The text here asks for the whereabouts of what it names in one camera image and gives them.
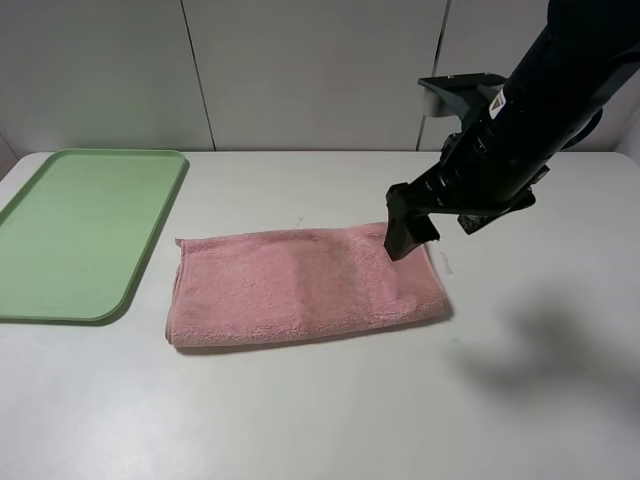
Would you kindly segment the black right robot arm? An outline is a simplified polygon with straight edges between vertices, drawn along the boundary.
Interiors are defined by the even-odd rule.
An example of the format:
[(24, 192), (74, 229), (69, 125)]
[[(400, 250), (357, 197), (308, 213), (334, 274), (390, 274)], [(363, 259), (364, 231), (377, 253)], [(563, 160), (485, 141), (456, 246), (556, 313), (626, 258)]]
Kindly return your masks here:
[(467, 233), (534, 204), (533, 186), (559, 151), (585, 139), (605, 104), (638, 71), (635, 1), (553, 1), (512, 74), (425, 77), (432, 116), (455, 116), (438, 162), (391, 186), (384, 246), (392, 260), (439, 239), (435, 214)]

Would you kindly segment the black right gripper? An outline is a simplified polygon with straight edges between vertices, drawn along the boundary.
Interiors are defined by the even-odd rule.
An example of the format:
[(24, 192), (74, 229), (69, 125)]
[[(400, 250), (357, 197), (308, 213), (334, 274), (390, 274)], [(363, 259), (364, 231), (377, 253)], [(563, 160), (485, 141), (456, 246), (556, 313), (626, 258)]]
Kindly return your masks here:
[(439, 240), (431, 214), (456, 215), (463, 231), (472, 235), (508, 213), (531, 207), (532, 186), (548, 172), (545, 162), (534, 163), (521, 180), (509, 163), (488, 159), (482, 141), (449, 135), (434, 166), (387, 191), (384, 248), (389, 258), (400, 261)]

